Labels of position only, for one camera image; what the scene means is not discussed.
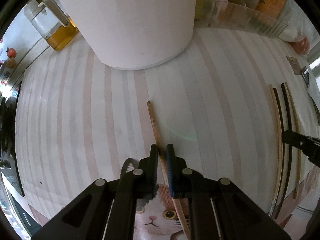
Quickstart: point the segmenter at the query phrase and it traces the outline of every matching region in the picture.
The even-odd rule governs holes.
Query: light wooden chopstick
[[[298,120],[298,116],[297,116],[297,110],[296,110],[296,107],[294,105],[294,101],[293,101],[293,98],[292,98],[291,91],[289,89],[289,85],[287,84],[287,82],[285,83],[285,85],[287,87],[288,96],[289,96],[289,100],[290,100],[291,107],[292,107],[294,123],[295,123],[295,126],[296,126],[296,132],[300,133],[300,126],[299,126],[299,120]],[[297,198],[298,192],[299,192],[300,176],[301,176],[301,153],[302,153],[302,151],[298,149],[296,188],[295,188],[294,193],[293,193],[293,198],[294,199]]]
[[[156,145],[157,145],[158,150],[159,150],[160,163],[161,163],[161,166],[162,166],[163,176],[164,176],[166,184],[169,185],[169,183],[168,183],[168,172],[167,172],[167,162],[166,162],[166,157],[165,157],[164,150],[161,147],[161,145],[162,145],[161,143],[162,142],[161,142],[159,129],[158,129],[158,126],[157,126],[157,123],[156,123],[156,116],[155,116],[155,114],[153,112],[153,108],[152,108],[152,105],[151,105],[150,101],[147,102],[147,106],[148,106],[149,116],[150,116],[150,120],[151,120],[153,135],[155,136]],[[181,206],[180,200],[173,198],[172,201],[173,201],[173,205],[174,205],[174,207],[176,209],[177,216],[178,216],[178,218],[180,220],[180,224],[181,224],[182,230],[183,230],[184,234],[186,235],[186,237],[190,240],[191,239],[191,234],[190,234],[190,230],[189,230],[189,227],[188,227],[187,220],[186,220],[186,218],[185,218],[185,216],[183,214],[183,210],[182,210],[182,206]]]
[[[270,92],[272,96],[273,105],[276,111],[276,121],[277,121],[277,136],[278,136],[278,169],[277,169],[277,179],[276,179],[276,186],[275,191],[273,194],[271,206],[268,215],[271,217],[276,206],[276,202],[278,200],[278,195],[281,186],[281,179],[282,179],[282,162],[283,160],[283,153],[282,153],[282,131],[281,131],[281,121],[280,121],[280,111],[278,108],[278,104],[276,101],[276,95],[273,91],[273,87],[270,84]]]

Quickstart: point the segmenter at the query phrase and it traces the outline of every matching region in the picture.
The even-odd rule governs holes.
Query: cat illustration
[[[122,167],[121,176],[137,167],[137,160],[127,159]],[[188,221],[188,200],[182,199],[181,206]],[[170,197],[169,187],[158,184],[155,198],[137,200],[133,239],[173,240],[177,237],[179,240],[186,239]]]

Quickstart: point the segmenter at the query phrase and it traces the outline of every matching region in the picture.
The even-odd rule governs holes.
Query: table
[[[118,179],[127,158],[147,156],[155,143],[150,100],[165,145],[205,177],[230,178],[267,212],[278,158],[270,83],[280,91],[288,82],[301,133],[319,137],[306,85],[285,56],[308,64],[280,39],[218,28],[195,29],[176,58],[137,71],[104,65],[81,34],[61,51],[47,49],[26,70],[17,108],[26,198],[51,218],[95,179]],[[286,196],[295,188],[296,163],[293,149]],[[304,193],[318,174],[302,156]]]

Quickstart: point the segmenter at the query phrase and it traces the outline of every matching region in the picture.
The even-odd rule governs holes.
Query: transparent plastic container
[[[219,27],[257,33],[271,38],[277,37],[287,26],[286,21],[277,20],[257,10],[234,3],[201,0],[203,4],[195,27]]]
[[[54,50],[64,48],[78,32],[54,0],[30,0],[24,14]]]

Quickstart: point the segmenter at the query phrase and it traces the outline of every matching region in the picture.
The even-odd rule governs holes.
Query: cat face
[[[188,214],[188,206],[182,205],[184,214]],[[137,204],[135,228],[140,232],[156,235],[172,235],[182,230],[175,211],[169,188],[159,185],[156,197],[146,204]]]

